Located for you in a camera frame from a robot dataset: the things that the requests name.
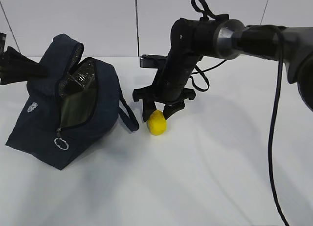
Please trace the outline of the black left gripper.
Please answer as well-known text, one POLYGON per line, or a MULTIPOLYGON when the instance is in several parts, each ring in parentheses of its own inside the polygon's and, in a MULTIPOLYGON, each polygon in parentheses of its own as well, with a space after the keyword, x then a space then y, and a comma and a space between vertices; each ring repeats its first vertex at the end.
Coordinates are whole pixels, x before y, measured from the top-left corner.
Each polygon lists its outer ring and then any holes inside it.
POLYGON ((33 78, 45 78, 48 70, 37 62, 20 54, 8 46, 4 52, 6 34, 0 34, 0 84, 8 85, 29 81, 33 78))

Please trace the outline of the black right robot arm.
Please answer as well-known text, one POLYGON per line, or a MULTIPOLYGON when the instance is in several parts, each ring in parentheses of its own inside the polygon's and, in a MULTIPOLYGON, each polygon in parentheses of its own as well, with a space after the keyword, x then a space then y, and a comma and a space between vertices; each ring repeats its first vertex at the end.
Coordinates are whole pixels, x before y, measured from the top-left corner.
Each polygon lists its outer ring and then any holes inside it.
POLYGON ((233 60, 249 55, 283 62, 287 80, 297 84, 308 108, 313 106, 313 29, 277 25, 244 25, 236 19, 178 19, 170 32, 170 50, 166 56, 142 55, 142 68, 155 68, 151 85, 135 89, 133 100, 142 101, 142 118, 147 121, 164 105, 163 115, 169 118, 184 109, 185 100, 196 96, 186 83, 203 57, 233 60))

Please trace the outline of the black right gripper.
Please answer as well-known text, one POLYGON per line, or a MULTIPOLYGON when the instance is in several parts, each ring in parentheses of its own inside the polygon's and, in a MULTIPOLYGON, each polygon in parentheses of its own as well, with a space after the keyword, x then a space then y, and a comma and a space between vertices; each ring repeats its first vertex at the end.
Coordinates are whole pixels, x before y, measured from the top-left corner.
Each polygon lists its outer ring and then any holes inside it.
POLYGON ((155 102, 165 104, 163 115, 167 120, 185 108, 183 100, 194 100, 196 93, 185 87, 196 66, 196 55, 170 51, 163 67, 157 68, 151 85, 134 89, 133 100, 143 100, 143 121, 147 121, 157 109, 155 102))

